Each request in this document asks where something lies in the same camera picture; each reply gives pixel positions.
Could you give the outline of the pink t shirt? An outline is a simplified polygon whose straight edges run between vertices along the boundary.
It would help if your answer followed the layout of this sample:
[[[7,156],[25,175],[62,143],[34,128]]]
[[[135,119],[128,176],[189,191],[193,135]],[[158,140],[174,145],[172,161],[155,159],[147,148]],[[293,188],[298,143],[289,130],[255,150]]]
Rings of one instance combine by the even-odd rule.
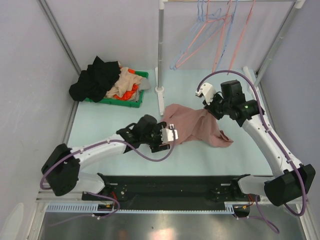
[[[203,141],[215,148],[227,148],[233,143],[206,109],[195,110],[180,104],[171,104],[165,108],[162,121],[174,125],[178,135],[175,142],[177,145]]]

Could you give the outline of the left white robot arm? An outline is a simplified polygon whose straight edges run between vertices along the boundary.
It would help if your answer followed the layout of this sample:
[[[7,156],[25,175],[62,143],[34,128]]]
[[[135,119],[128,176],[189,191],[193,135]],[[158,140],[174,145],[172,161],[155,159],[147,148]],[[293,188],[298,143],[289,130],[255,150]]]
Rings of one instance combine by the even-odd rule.
[[[139,152],[141,145],[149,146],[152,153],[164,150],[172,152],[178,138],[174,124],[158,122],[146,114],[137,123],[131,123],[96,143],[78,147],[59,144],[41,168],[40,188],[53,191],[57,197],[80,191],[93,193],[98,199],[105,200],[110,196],[111,188],[102,174],[86,173],[83,169],[129,151],[153,162],[154,159]]]

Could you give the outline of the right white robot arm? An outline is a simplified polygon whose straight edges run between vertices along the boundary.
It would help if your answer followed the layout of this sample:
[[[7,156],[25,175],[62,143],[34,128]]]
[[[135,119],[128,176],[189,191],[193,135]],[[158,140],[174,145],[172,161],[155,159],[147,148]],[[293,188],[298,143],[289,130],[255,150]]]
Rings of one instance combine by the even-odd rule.
[[[307,201],[316,175],[311,164],[304,165],[284,145],[265,119],[259,99],[246,100],[238,80],[223,82],[219,95],[212,84],[201,84],[195,94],[204,97],[204,108],[214,117],[227,115],[248,133],[272,171],[271,177],[244,174],[233,181],[231,196],[242,201],[248,194],[265,196],[274,206],[287,206],[297,198]]]

